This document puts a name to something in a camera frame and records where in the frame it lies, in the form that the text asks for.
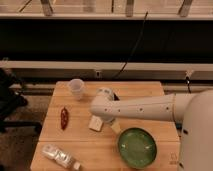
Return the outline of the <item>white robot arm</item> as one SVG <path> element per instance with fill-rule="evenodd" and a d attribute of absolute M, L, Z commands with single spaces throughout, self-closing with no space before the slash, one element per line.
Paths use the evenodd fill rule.
<path fill-rule="evenodd" d="M 115 100 L 101 87 L 90 112 L 110 123 L 115 118 L 172 121 L 182 124 L 178 171 L 213 171 L 213 90 Z"/>

